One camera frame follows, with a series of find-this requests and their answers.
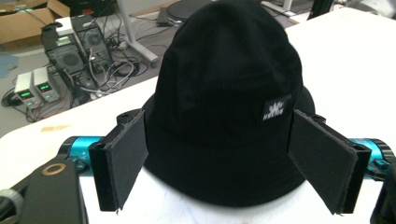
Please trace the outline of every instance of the power supply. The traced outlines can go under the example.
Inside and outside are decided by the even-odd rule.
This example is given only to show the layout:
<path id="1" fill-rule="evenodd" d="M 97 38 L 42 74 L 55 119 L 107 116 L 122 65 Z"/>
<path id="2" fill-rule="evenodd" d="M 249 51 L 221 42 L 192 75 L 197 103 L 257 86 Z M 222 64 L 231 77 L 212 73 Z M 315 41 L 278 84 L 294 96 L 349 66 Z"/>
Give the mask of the power supply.
<path id="1" fill-rule="evenodd" d="M 28 108 L 36 109 L 41 105 L 43 99 L 33 85 L 32 74 L 33 72 L 28 72 L 18 75 L 14 92 Z"/>
<path id="2" fill-rule="evenodd" d="M 33 71 L 33 81 L 35 88 L 45 101 L 53 102 L 60 99 L 58 85 L 53 76 L 49 76 L 47 67 L 35 69 Z"/>

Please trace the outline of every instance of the hat crown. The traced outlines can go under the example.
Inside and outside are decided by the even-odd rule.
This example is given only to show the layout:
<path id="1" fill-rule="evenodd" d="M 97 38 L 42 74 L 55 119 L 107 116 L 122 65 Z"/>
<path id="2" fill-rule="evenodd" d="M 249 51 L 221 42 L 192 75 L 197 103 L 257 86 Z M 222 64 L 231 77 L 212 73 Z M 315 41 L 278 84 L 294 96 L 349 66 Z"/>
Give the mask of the hat crown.
<path id="1" fill-rule="evenodd" d="M 163 127 L 197 144 L 229 147 L 290 122 L 303 86 L 301 62 L 284 29 L 255 4 L 219 0 L 177 31 L 155 95 Z M 265 119 L 268 104 L 273 115 Z"/>

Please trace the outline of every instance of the hat brim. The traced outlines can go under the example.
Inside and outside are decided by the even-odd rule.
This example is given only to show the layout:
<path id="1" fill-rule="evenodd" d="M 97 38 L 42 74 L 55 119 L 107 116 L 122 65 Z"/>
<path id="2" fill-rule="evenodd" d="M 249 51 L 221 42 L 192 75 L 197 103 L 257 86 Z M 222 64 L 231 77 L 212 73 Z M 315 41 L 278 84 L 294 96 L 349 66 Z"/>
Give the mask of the hat brim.
<path id="1" fill-rule="evenodd" d="M 306 88 L 297 103 L 296 108 L 315 113 Z M 152 116 L 153 107 L 154 95 L 143 106 L 149 153 L 145 167 L 192 198 L 244 207 L 270 202 L 304 182 L 280 140 L 285 136 L 277 136 L 281 133 L 246 146 L 197 146 L 160 126 Z"/>

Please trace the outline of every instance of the white table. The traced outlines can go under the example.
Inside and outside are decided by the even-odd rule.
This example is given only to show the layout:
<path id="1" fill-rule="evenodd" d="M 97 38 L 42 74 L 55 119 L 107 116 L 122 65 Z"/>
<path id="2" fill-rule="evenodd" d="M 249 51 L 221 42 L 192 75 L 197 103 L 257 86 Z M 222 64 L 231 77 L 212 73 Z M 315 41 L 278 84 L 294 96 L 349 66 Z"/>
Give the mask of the white table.
<path id="1" fill-rule="evenodd" d="M 393 52 L 396 21 L 343 8 L 287 29 L 300 53 L 304 84 L 317 113 L 346 137 L 373 137 L 396 148 Z M 8 133 L 0 139 L 0 189 L 51 159 L 73 135 L 106 135 L 116 116 L 140 108 L 157 78 Z M 245 209 L 197 202 L 143 169 L 124 209 L 100 212 L 92 177 L 82 177 L 91 223 L 369 223 L 382 183 L 365 180 L 352 215 L 333 216 L 309 183 L 273 202 Z"/>

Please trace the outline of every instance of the black stool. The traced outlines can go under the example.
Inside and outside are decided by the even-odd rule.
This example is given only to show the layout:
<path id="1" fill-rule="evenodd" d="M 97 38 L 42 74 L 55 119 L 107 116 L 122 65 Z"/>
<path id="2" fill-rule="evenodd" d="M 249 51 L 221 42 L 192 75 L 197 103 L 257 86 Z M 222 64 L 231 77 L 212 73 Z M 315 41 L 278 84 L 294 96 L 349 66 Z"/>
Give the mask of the black stool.
<path id="1" fill-rule="evenodd" d="M 213 0 L 180 0 L 171 4 L 166 13 L 169 23 L 179 26 L 185 22 L 192 13 L 213 2 Z"/>

